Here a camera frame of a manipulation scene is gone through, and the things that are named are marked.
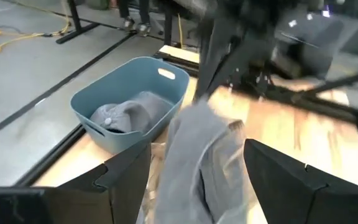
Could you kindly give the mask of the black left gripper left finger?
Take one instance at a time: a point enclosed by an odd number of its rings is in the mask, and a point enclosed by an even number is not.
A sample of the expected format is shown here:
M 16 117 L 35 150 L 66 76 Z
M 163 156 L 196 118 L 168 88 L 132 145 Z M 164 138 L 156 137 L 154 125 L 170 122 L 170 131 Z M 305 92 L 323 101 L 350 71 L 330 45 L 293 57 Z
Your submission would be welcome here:
M 135 224 L 149 176 L 151 143 L 138 142 L 53 189 L 47 224 Z

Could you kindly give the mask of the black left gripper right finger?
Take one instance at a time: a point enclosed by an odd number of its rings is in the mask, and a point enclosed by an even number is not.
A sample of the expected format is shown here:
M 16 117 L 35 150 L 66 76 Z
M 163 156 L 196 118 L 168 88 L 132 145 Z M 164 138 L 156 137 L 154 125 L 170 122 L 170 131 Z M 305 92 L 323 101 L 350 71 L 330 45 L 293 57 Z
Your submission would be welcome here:
M 358 185 L 255 139 L 244 160 L 268 224 L 358 224 Z

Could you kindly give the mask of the grey denim cap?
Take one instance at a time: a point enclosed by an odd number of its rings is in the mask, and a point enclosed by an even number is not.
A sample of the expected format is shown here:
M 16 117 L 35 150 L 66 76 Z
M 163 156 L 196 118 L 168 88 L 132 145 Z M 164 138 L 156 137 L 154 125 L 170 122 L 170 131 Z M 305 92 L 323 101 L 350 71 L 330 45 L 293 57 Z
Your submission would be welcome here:
M 149 132 L 166 113 L 172 104 L 150 91 L 142 91 L 119 104 L 100 106 L 90 120 L 114 133 Z
M 241 122 L 199 100 L 168 127 L 154 224 L 246 224 L 249 185 Z

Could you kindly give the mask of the blue plastic basket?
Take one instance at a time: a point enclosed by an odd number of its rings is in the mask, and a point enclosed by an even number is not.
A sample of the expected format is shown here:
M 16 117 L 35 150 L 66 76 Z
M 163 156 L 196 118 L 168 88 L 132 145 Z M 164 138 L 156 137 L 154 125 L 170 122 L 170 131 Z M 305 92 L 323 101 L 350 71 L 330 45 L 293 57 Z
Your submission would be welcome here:
M 75 93 L 70 106 L 96 145 L 111 154 L 119 154 L 143 139 L 158 138 L 180 109 L 189 79 L 186 71 L 163 60 L 137 57 Z M 90 120 L 100 106 L 124 103 L 146 91 L 161 97 L 168 106 L 168 111 L 151 130 L 114 133 Z

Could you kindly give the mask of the person's shoe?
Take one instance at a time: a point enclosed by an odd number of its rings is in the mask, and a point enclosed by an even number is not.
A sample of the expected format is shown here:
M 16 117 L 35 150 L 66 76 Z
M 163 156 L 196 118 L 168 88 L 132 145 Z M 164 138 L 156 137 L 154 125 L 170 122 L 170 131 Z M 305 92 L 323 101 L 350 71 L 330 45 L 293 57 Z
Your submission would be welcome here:
M 123 23 L 123 30 L 126 32 L 131 32 L 132 30 L 134 30 L 134 20 L 131 17 L 126 17 L 124 18 L 124 23 Z
M 147 37 L 150 34 L 151 28 L 150 23 L 140 23 L 137 27 L 137 34 L 141 37 Z

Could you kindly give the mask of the black desk leg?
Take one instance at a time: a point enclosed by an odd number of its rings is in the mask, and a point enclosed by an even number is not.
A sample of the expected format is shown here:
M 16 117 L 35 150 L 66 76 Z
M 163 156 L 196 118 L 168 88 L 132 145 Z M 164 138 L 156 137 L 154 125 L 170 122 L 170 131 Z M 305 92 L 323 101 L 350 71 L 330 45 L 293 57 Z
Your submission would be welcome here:
M 164 10 L 165 10 L 165 22 L 164 22 L 164 44 L 171 45 L 172 44 L 172 9 L 170 7 L 170 0 L 165 0 L 164 2 Z
M 87 26 L 82 26 L 78 12 L 76 10 L 75 1 L 67 0 L 67 3 L 68 3 L 68 7 L 70 9 L 70 12 L 71 12 L 71 18 L 73 20 L 75 30 L 70 32 L 69 34 L 65 34 L 65 35 L 63 35 L 63 37 L 57 39 L 56 40 L 57 44 L 64 44 L 65 42 L 68 42 L 69 40 L 74 39 L 75 37 L 78 37 L 79 35 L 84 34 L 88 31 L 96 28 L 97 26 L 99 26 L 99 24 L 94 23 L 94 22 L 89 23 Z

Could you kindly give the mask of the person's leg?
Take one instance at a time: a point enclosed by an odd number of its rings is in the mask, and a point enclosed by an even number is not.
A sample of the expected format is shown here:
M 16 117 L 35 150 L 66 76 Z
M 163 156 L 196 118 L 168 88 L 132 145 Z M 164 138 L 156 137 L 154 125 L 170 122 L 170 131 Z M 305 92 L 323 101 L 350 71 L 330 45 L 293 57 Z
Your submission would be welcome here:
M 149 7 L 150 7 L 150 0 L 139 0 L 139 14 L 140 14 L 141 22 L 143 24 L 150 23 Z
M 117 0 L 117 6 L 119 9 L 119 14 L 121 18 L 130 19 L 129 14 L 129 2 L 130 0 Z

